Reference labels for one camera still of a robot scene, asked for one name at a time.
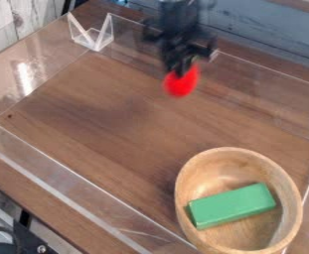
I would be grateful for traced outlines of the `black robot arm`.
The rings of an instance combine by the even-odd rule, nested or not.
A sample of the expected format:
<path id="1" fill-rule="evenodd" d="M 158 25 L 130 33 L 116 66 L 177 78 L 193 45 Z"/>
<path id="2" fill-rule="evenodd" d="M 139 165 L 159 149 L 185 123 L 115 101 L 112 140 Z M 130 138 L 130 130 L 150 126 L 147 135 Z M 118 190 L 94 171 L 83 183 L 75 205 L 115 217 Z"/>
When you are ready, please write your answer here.
<path id="1" fill-rule="evenodd" d="M 159 45 L 167 72 L 185 76 L 195 57 L 207 59 L 218 48 L 214 34 L 199 28 L 198 0 L 158 0 L 157 18 L 143 21 L 142 40 Z"/>

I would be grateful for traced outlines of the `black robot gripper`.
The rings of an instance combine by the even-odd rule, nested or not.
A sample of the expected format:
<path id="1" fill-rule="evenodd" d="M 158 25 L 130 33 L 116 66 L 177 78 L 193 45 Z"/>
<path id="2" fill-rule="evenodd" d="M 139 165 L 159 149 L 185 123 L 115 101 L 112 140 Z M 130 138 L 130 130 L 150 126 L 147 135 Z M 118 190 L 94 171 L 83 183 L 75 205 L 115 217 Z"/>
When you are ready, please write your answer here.
<path id="1" fill-rule="evenodd" d="M 185 75 L 198 57 L 209 58 L 217 51 L 217 37 L 202 33 L 198 14 L 161 13 L 144 19 L 142 25 L 142 40 L 159 45 L 167 72 Z"/>

